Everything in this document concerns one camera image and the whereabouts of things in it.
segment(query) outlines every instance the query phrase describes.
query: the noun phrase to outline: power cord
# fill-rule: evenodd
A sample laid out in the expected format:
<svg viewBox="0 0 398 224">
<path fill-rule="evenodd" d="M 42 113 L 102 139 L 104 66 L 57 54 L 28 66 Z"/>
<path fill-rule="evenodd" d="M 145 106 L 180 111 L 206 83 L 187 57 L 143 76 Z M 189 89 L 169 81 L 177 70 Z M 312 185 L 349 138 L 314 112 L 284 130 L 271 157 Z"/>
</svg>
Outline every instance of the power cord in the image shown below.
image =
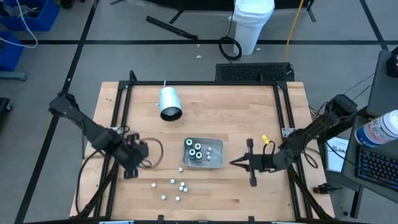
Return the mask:
<svg viewBox="0 0 398 224">
<path fill-rule="evenodd" d="M 304 0 L 301 0 L 300 5 L 298 6 L 296 17 L 294 18 L 294 21 L 293 21 L 292 28 L 290 28 L 289 37 L 287 38 L 287 42 L 286 42 L 286 50 L 285 50 L 284 62 L 286 62 L 286 59 L 287 59 L 287 53 L 289 51 L 289 43 L 290 43 L 290 40 L 291 40 L 292 35 L 293 35 L 294 27 L 296 26 L 297 18 L 299 18 L 301 8 L 303 7 L 303 3 L 304 3 Z"/>
<path fill-rule="evenodd" d="M 21 5 L 19 4 L 19 1 L 18 1 L 18 0 L 15 0 L 15 1 L 16 1 L 17 4 L 18 4 L 19 12 L 20 12 L 20 14 L 21 14 L 22 23 L 24 24 L 25 29 L 26 29 L 26 30 L 31 34 L 31 36 L 35 39 L 35 45 L 34 45 L 34 46 L 28 46 L 28 45 L 23 45 L 23 44 L 17 44 L 17 43 L 10 42 L 10 41 L 8 41 L 8 40 L 4 40 L 4 39 L 1 38 L 1 37 L 0 37 L 0 40 L 6 42 L 6 43 L 8 43 L 8 44 L 15 45 L 15 46 L 20 46 L 20 47 L 26 47 L 26 48 L 34 49 L 34 48 L 37 47 L 37 45 L 39 44 L 39 42 L 37 41 L 37 39 L 36 39 L 35 35 L 32 33 L 32 31 L 30 31 L 29 27 L 27 26 L 27 24 L 26 24 L 26 22 L 25 22 L 24 13 L 22 13 L 22 8 L 21 8 Z"/>
<path fill-rule="evenodd" d="M 222 37 L 220 39 L 220 42 L 218 44 L 218 48 L 220 49 L 220 52 L 223 54 L 224 58 L 226 58 L 230 63 L 232 63 L 232 60 L 239 60 L 242 57 L 242 47 L 239 44 L 238 41 L 236 41 L 235 39 L 229 37 L 229 33 L 231 32 L 231 27 L 232 27 L 232 20 L 234 17 L 234 13 L 235 13 L 235 4 L 236 4 L 236 0 L 234 1 L 234 9 L 232 10 L 232 15 L 231 15 L 231 21 L 229 22 L 229 29 L 228 29 L 228 33 L 225 37 Z M 239 53 L 237 56 L 229 56 L 228 54 L 225 53 L 222 43 L 223 41 L 229 41 L 232 42 L 234 45 L 236 45 L 236 47 L 239 49 Z"/>
</svg>

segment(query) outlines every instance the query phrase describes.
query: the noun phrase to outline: wooden table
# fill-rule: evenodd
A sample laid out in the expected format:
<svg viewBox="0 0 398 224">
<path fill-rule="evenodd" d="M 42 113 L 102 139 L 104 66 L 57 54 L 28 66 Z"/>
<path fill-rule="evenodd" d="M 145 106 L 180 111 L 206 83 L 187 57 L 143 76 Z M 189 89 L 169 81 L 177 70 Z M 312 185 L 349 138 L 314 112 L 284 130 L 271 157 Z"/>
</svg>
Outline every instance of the wooden table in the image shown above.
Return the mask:
<svg viewBox="0 0 398 224">
<path fill-rule="evenodd" d="M 114 108 L 118 83 L 104 82 L 94 114 L 94 121 L 109 126 Z M 266 134 L 277 146 L 282 142 L 279 131 L 275 97 L 271 86 L 173 86 L 182 101 L 183 116 L 174 122 L 160 119 L 155 103 L 159 100 L 161 86 L 133 86 L 127 125 L 131 132 L 141 137 L 159 139 L 164 145 L 164 158 L 154 170 L 139 170 L 139 178 L 124 180 L 119 172 L 114 198 L 112 219 L 156 220 L 164 215 L 166 220 L 247 220 L 254 216 L 261 220 L 295 220 L 286 171 L 257 174 L 257 187 L 250 187 L 249 173 L 231 166 L 247 151 L 246 139 L 253 138 L 254 153 L 261 153 Z M 304 128 L 311 122 L 303 83 L 288 83 L 295 125 Z M 287 124 L 285 103 L 280 91 Z M 119 110 L 121 120 L 123 101 Z M 217 170 L 193 170 L 182 164 L 182 144 L 187 137 L 218 138 L 224 141 L 224 166 Z M 310 147 L 318 149 L 315 142 Z M 160 149 L 149 143 L 151 161 L 156 161 Z M 93 149 L 88 146 L 86 156 Z M 320 168 L 310 167 L 303 158 L 303 167 L 310 191 L 326 182 L 320 156 L 307 151 Z M 98 188 L 103 158 L 92 158 L 81 177 L 80 207 L 90 200 Z M 180 192 L 177 184 L 184 181 L 188 193 Z M 302 195 L 297 188 L 301 216 L 305 217 Z M 313 194 L 325 211 L 334 216 L 329 195 Z M 108 193 L 104 194 L 101 214 L 104 214 Z M 72 206 L 71 215 L 75 215 Z"/>
</svg>

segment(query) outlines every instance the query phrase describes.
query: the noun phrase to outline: gray tray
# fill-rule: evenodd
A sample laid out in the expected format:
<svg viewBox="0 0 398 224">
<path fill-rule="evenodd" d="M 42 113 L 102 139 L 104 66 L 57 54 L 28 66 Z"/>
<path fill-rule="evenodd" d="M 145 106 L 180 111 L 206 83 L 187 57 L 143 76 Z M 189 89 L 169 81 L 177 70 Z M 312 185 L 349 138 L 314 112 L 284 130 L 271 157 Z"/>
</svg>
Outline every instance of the gray tray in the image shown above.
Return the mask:
<svg viewBox="0 0 398 224">
<path fill-rule="evenodd" d="M 201 162 L 197 162 L 194 159 L 190 159 L 188 155 L 189 148 L 185 145 L 187 139 L 191 139 L 193 146 L 196 143 L 201 144 L 200 152 L 203 154 Z M 211 160 L 207 160 L 206 152 L 208 148 L 211 147 Z M 183 153 L 182 162 L 186 166 L 206 168 L 206 169 L 219 169 L 224 165 L 224 142 L 220 139 L 210 139 L 210 138 L 186 138 L 183 142 Z"/>
</svg>

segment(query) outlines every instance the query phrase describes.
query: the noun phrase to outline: blue bin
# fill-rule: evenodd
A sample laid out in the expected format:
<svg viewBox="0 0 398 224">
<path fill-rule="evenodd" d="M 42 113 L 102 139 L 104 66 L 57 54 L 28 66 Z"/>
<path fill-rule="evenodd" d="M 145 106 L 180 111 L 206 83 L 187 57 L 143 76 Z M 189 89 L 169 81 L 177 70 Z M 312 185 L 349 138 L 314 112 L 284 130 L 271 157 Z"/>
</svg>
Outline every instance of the blue bin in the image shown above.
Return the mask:
<svg viewBox="0 0 398 224">
<path fill-rule="evenodd" d="M 21 44 L 17 38 L 9 31 L 0 31 L 0 37 L 4 40 L 8 40 L 12 43 Z M 12 72 L 18 64 L 19 58 L 21 57 L 22 50 L 21 46 L 12 45 L 0 40 L 4 43 L 4 46 L 0 49 L 0 71 Z"/>
<path fill-rule="evenodd" d="M 18 6 L 16 0 L 4 0 L 4 4 L 15 7 Z M 60 11 L 53 0 L 19 0 L 19 4 L 29 3 L 43 6 L 40 14 L 36 18 L 24 18 L 31 31 L 49 31 Z M 20 17 L 0 17 L 0 22 L 9 30 L 26 30 Z"/>
</svg>

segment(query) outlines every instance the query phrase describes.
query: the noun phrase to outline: white bucket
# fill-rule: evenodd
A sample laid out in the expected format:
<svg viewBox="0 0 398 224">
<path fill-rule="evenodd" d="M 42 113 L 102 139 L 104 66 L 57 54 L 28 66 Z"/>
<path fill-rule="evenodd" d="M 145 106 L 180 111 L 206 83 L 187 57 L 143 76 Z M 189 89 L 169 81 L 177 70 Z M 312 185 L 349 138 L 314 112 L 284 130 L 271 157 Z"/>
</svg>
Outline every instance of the white bucket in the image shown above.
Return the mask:
<svg viewBox="0 0 398 224">
<path fill-rule="evenodd" d="M 233 20 L 236 22 L 235 40 L 242 47 L 242 55 L 253 53 L 264 24 L 274 12 L 274 0 L 236 1 Z M 239 49 L 234 46 L 234 53 Z"/>
</svg>

